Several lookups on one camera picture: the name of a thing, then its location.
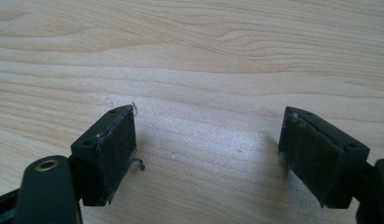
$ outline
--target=wooden table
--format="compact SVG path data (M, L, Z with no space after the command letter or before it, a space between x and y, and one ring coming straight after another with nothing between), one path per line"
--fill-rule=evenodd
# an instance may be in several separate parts
M384 158L384 0L0 1L0 195L131 102L147 170L84 223L355 223L277 142L291 105Z

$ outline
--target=glossy surface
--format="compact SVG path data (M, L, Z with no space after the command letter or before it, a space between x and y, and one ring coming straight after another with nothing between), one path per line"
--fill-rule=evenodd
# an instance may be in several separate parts
M0 1L0 195L131 102L146 170L84 223L354 223L277 141L290 105L384 158L384 0Z

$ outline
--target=table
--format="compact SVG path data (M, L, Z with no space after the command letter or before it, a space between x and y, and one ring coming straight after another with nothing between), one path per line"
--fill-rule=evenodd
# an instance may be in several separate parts
M131 102L147 169L84 223L354 223L277 142L291 105L384 158L384 0L0 1L0 195Z

